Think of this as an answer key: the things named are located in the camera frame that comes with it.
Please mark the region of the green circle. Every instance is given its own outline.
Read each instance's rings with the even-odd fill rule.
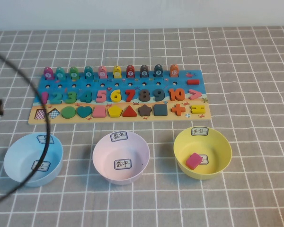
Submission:
[[[61,111],[62,117],[66,119],[70,119],[76,115],[76,110],[72,106],[68,106],[62,109]]]

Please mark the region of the navy square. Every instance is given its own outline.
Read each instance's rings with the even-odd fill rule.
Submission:
[[[167,116],[167,105],[166,104],[155,104],[153,106],[153,114],[155,116]]]

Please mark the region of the fishing game board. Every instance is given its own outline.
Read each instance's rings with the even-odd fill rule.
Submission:
[[[100,66],[94,72],[71,67],[70,72],[46,67],[38,91],[51,123],[140,122],[208,120],[209,104],[200,70],[179,70],[172,65],[163,71],[146,65],[135,71],[115,66],[107,72]],[[43,124],[45,113],[37,98],[29,124]]]

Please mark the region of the black wire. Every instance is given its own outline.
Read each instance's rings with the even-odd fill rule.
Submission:
[[[0,54],[0,60],[2,62],[4,62],[5,64],[7,64],[8,66],[10,66],[17,74],[19,74],[21,77],[23,77],[23,79],[30,85],[30,87],[32,88],[32,90],[34,91],[36,97],[39,99],[39,102],[41,103],[41,106],[44,110],[45,113],[45,121],[46,121],[46,142],[45,142],[45,146],[42,152],[42,155],[37,163],[37,165],[35,166],[35,168],[32,170],[32,172],[22,181],[20,182],[20,184],[16,187],[14,187],[13,189],[11,189],[9,192],[7,192],[5,195],[0,196],[0,202],[3,201],[4,199],[6,199],[7,197],[9,197],[12,193],[14,193],[15,191],[17,191],[18,189],[22,188],[26,182],[28,182],[32,176],[37,172],[38,168],[40,167],[40,165],[43,163],[43,160],[46,156],[48,147],[49,147],[49,141],[50,141],[50,136],[51,136],[51,129],[50,129],[50,123],[49,123],[49,117],[47,115],[47,111],[45,108],[44,103],[42,102],[42,99],[40,97],[40,94],[38,93],[37,89],[35,88],[34,84],[32,81],[29,80],[29,78],[24,74],[24,72],[19,69],[18,67],[16,67],[12,62],[10,62],[9,60],[7,60],[5,57],[3,57]]]

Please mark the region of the shape puzzle board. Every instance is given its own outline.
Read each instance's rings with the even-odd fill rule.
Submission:
[[[149,71],[148,78],[140,78],[140,72],[135,72],[135,78],[126,78],[126,72],[122,72],[122,78],[114,78],[112,72],[108,72],[107,79],[99,79],[98,73],[94,72],[93,79],[87,79],[83,72],[80,72],[80,79],[72,80],[69,73],[66,73],[66,80],[59,80],[55,77],[54,80],[46,80],[43,75],[40,79],[38,91],[40,94],[47,92],[49,97],[46,103],[46,109],[51,119],[51,123],[89,123],[89,122],[140,122],[140,121],[178,121],[178,120],[208,120],[211,118],[209,104],[207,100],[207,95],[204,86],[203,76],[200,70],[180,70],[178,77],[170,77],[170,71],[163,71],[162,77],[154,77],[154,71]],[[188,85],[187,81],[189,79],[198,79],[200,81],[199,85]],[[162,89],[165,93],[165,98],[162,101],[156,102],[154,91],[156,89]],[[178,88],[182,88],[185,93],[185,99],[183,101],[171,101],[170,99],[170,89],[177,91]],[[121,90],[122,100],[118,103],[112,102],[110,95],[115,90]],[[128,97],[125,94],[127,89],[134,89],[135,94],[130,102],[126,102]],[[142,102],[139,99],[140,91],[142,89],[147,89],[150,93],[150,100],[148,102]],[[198,96],[191,97],[193,93],[189,93],[189,90],[194,90]],[[106,101],[103,103],[97,103],[96,98],[99,95],[98,91],[106,90]],[[85,96],[87,91],[91,91],[90,103],[81,102],[80,97]],[[55,98],[54,93],[61,93],[62,101],[61,104],[51,104],[51,100]],[[76,92],[77,100],[73,104],[65,103],[65,100],[70,99],[68,92]],[[154,115],[154,105],[164,104],[167,105],[167,116],[155,116]],[[177,116],[176,113],[172,112],[172,107],[176,104],[180,104],[180,107],[185,109],[181,113],[181,116]],[[106,117],[98,118],[93,117],[93,113],[87,117],[80,117],[75,114],[74,117],[66,119],[62,117],[62,109],[68,106],[72,106],[77,109],[80,106],[86,107],[90,106],[94,111],[97,106],[104,106],[106,110]],[[124,113],[125,109],[130,105],[137,113],[136,117],[110,117],[108,108],[112,106],[120,107]],[[140,116],[138,113],[138,108],[147,105],[152,108],[150,116]],[[204,106],[205,113],[192,113],[192,106],[202,105]],[[37,100],[34,99],[33,107],[29,116],[29,124],[43,124],[45,122],[44,112],[42,107]]]

